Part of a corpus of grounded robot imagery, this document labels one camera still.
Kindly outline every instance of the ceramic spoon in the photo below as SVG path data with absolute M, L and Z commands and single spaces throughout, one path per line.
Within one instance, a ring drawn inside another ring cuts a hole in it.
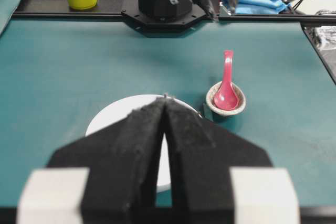
M 233 51 L 224 51 L 224 73 L 222 84 L 214 96 L 214 104 L 221 110 L 233 110 L 238 106 L 239 99 L 232 85 Z

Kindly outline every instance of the blue towel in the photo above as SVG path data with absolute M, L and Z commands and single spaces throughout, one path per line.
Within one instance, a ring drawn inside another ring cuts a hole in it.
M 229 8 L 227 0 L 221 0 Z M 278 14 L 285 10 L 282 0 L 238 0 L 237 14 Z

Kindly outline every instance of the green table surface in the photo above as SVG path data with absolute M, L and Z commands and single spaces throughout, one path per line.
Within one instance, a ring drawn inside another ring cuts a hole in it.
M 12 20 L 0 38 L 0 207 L 84 136 L 108 104 L 169 93 L 201 109 L 233 49 L 247 107 L 216 123 L 288 169 L 301 206 L 336 205 L 336 86 L 298 23 L 202 22 L 180 34 L 122 22 Z M 170 205 L 170 192 L 158 205 Z

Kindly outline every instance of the white plate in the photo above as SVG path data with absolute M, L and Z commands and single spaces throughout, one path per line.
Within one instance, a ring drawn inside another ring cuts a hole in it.
M 128 116 L 134 109 L 141 108 L 148 105 L 156 100 L 158 97 L 163 97 L 163 95 L 158 94 L 141 94 L 134 95 L 132 97 L 126 97 L 118 100 L 104 109 L 102 109 L 91 121 L 86 130 L 85 136 L 92 134 L 93 132 L 99 131 L 117 121 L 120 121 Z M 190 105 L 182 102 L 178 99 L 175 101 L 197 113 Z M 165 191 L 170 189 L 170 171 L 169 171 L 169 160 L 168 160 L 168 147 L 165 135 L 163 135 L 163 142 L 161 148 L 161 158 L 159 166 L 159 175 L 157 181 L 156 191 Z

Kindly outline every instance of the small bowl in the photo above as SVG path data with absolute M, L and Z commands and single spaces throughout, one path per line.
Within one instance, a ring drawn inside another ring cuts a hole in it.
M 220 81 L 219 83 L 213 85 L 208 93 L 206 94 L 206 104 L 209 106 L 209 108 L 219 114 L 219 115 L 222 115 L 222 116 L 229 116 L 229 115 L 236 115 L 236 114 L 239 114 L 241 111 L 244 110 L 245 106 L 246 106 L 246 98 L 244 96 L 244 93 L 242 92 L 242 90 L 237 86 L 235 85 L 234 83 L 233 84 L 233 88 L 239 98 L 239 103 L 238 103 L 238 106 L 234 109 L 234 110 L 221 110 L 219 108 L 217 108 L 213 101 L 214 101 L 214 96 L 216 94 L 216 92 L 218 91 L 219 87 L 221 86 L 220 84 L 222 84 L 222 82 Z

